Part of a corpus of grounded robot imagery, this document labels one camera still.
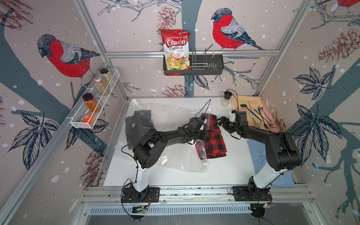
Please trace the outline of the clear plastic vacuum bag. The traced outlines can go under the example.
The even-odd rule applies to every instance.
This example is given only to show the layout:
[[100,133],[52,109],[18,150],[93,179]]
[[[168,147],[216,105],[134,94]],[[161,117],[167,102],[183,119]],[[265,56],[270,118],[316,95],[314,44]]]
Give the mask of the clear plastic vacuum bag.
[[152,110],[138,110],[126,118],[127,147],[142,169],[148,169],[160,159],[164,149],[174,144],[202,145],[208,135],[206,123],[210,116],[197,113],[176,130],[158,131],[152,122]]

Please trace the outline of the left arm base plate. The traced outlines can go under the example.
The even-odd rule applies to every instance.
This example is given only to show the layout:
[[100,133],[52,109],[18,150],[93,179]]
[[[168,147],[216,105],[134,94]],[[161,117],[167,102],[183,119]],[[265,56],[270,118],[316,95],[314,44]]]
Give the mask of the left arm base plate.
[[142,192],[136,191],[134,187],[126,187],[122,191],[121,201],[123,203],[158,203],[159,194],[159,187],[147,187]]

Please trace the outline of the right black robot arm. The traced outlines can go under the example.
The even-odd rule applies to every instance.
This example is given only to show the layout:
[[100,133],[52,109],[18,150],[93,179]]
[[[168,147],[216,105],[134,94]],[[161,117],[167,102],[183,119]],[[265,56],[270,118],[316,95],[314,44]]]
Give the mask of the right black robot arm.
[[268,190],[277,178],[302,164],[302,156],[288,132],[273,132],[250,126],[247,114],[236,110],[232,111],[230,118],[217,119],[217,123],[229,134],[236,133],[241,138],[265,145],[266,163],[259,173],[249,179],[249,194]]

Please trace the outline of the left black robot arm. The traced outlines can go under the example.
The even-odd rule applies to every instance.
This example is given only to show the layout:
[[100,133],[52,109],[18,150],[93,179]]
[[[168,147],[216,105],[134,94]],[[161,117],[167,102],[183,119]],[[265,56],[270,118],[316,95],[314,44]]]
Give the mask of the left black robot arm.
[[207,135],[204,116],[194,117],[189,123],[173,131],[157,131],[151,128],[133,149],[138,171],[134,184],[135,191],[144,192],[149,186],[149,168],[154,166],[167,146],[204,141]]

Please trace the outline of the dark grey striped shirt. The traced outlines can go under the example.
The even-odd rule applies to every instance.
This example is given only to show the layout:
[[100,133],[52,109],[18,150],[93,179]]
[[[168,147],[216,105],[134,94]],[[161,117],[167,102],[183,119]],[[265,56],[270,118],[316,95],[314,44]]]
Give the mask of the dark grey striped shirt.
[[125,123],[127,147],[130,150],[137,145],[136,140],[141,139],[149,129],[154,127],[151,110],[135,111],[133,116],[125,119]]

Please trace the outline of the red black plaid cloth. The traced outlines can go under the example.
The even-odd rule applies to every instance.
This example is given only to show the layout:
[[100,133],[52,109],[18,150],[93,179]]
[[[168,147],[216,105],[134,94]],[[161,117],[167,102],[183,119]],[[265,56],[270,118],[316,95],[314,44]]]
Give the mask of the red black plaid cloth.
[[203,113],[206,119],[205,129],[207,136],[205,141],[196,140],[195,148],[201,160],[205,158],[221,158],[227,155],[227,149],[219,128],[217,117],[213,114]]

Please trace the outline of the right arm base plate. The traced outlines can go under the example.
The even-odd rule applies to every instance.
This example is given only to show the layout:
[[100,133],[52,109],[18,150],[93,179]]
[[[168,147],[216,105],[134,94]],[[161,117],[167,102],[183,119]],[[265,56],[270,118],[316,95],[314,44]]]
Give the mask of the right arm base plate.
[[269,188],[259,189],[256,187],[233,186],[230,189],[230,194],[234,196],[236,202],[272,202],[272,195]]

